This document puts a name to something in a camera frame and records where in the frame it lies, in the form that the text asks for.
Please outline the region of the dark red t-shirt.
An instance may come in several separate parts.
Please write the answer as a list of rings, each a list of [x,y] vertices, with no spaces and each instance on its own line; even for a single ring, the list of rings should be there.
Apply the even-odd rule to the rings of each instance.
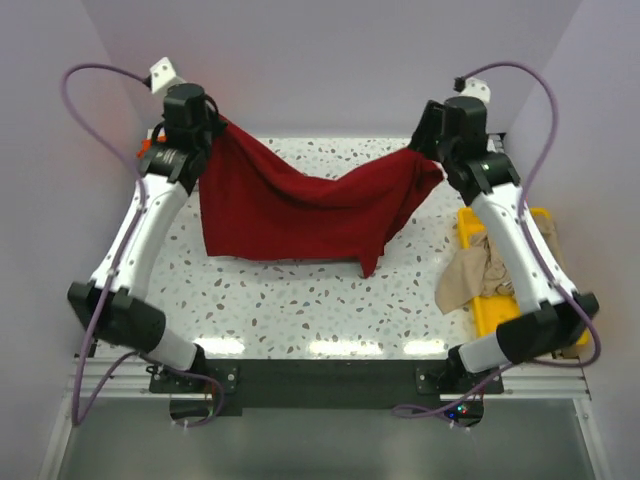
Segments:
[[[251,261],[356,261],[370,277],[386,244],[443,179],[435,162],[409,148],[338,179],[308,176],[229,124],[199,179],[205,251]]]

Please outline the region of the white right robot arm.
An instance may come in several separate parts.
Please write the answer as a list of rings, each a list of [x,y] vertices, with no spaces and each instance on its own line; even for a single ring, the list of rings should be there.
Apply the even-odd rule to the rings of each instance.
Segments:
[[[469,392],[481,373],[534,361],[572,346],[592,327],[599,303],[564,273],[539,232],[510,158],[490,151],[487,108],[478,98],[429,101],[410,148],[441,164],[496,244],[511,278],[520,314],[482,338],[450,349],[448,386]]]

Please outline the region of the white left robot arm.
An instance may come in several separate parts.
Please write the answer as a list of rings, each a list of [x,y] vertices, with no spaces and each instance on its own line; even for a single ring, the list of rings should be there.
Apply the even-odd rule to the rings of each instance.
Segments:
[[[95,339],[128,348],[172,370],[185,392],[207,380],[204,354],[172,331],[165,314],[146,300],[161,245],[211,157],[226,124],[213,99],[193,83],[168,89],[163,120],[135,172],[134,195],[123,224],[103,261],[86,283],[74,282],[67,298]]]

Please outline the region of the beige t-shirt in bin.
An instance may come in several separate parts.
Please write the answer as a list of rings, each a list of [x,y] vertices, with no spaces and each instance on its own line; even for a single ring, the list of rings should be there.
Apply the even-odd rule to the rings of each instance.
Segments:
[[[435,289],[442,314],[460,309],[476,297],[515,297],[511,276],[496,243],[485,230],[466,236],[469,246],[454,254]]]

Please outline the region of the yellow plastic bin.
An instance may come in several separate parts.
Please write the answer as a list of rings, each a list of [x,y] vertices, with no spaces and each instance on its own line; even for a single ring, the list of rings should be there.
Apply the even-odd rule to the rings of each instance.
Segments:
[[[466,248],[469,246],[466,236],[477,231],[486,231],[486,228],[475,216],[471,208],[465,207],[458,211],[457,230],[461,246]],[[498,325],[520,315],[520,310],[515,297],[476,297],[470,302],[474,315],[476,331],[479,337],[493,333]]]

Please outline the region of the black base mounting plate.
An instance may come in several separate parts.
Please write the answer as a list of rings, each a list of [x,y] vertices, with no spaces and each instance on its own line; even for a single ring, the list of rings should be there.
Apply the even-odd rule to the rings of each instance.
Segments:
[[[149,366],[149,392],[171,396],[170,412],[199,416],[209,405],[222,416],[240,416],[245,409],[389,410],[400,404],[428,408],[446,395],[459,397],[486,375],[467,374],[457,383],[440,380],[444,360],[251,360],[206,361],[206,375],[220,385],[175,375]]]

